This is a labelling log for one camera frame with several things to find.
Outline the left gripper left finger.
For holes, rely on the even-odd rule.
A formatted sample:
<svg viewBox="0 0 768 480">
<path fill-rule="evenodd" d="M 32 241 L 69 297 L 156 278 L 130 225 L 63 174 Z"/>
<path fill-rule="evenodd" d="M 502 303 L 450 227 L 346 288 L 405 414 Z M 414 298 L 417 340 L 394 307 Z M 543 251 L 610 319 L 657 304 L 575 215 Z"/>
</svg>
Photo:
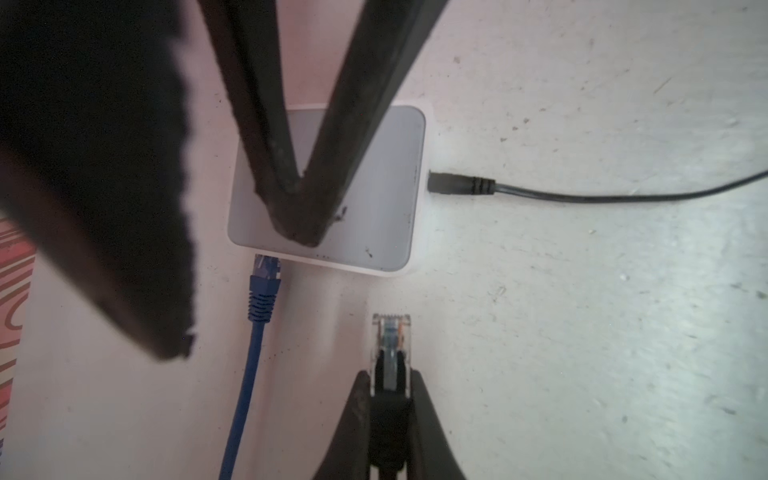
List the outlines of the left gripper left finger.
<svg viewBox="0 0 768 480">
<path fill-rule="evenodd" d="M 360 371 L 314 480 L 370 478 L 370 375 Z"/>
</svg>

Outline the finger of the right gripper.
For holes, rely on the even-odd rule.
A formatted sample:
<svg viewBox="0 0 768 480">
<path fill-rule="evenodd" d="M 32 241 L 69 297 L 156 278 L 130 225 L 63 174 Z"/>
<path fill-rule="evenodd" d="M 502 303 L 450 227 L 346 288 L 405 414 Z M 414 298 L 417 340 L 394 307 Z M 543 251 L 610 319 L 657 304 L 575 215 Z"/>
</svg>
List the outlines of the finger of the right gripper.
<svg viewBox="0 0 768 480">
<path fill-rule="evenodd" d="M 1 206 L 121 333 L 193 344 L 175 1 L 1 5 Z"/>
<path fill-rule="evenodd" d="M 275 1 L 199 4 L 238 128 L 252 194 L 241 212 L 298 247 L 320 246 L 444 1 L 364 1 L 325 104 L 286 102 Z"/>
</svg>

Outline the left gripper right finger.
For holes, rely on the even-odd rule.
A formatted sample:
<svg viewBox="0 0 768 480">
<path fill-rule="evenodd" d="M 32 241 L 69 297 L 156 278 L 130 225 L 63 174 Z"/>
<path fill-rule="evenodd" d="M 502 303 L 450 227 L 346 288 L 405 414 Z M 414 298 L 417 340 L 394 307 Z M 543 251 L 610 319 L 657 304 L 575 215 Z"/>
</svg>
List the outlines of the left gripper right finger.
<svg viewBox="0 0 768 480">
<path fill-rule="evenodd" d="M 421 373 L 411 371 L 409 479 L 465 480 Z"/>
</svg>

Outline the white small network switch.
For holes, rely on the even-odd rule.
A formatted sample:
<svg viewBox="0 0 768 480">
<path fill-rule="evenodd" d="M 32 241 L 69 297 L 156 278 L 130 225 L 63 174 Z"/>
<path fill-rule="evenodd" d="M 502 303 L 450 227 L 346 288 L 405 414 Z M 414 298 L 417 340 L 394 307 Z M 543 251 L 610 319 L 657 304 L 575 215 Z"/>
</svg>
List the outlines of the white small network switch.
<svg viewBox="0 0 768 480">
<path fill-rule="evenodd" d="M 246 153 L 234 164 L 227 234 L 262 255 L 361 274 L 402 275 L 426 247 L 426 203 L 434 112 L 426 100 L 390 107 L 317 247 L 290 241 L 273 228 Z"/>
</svg>

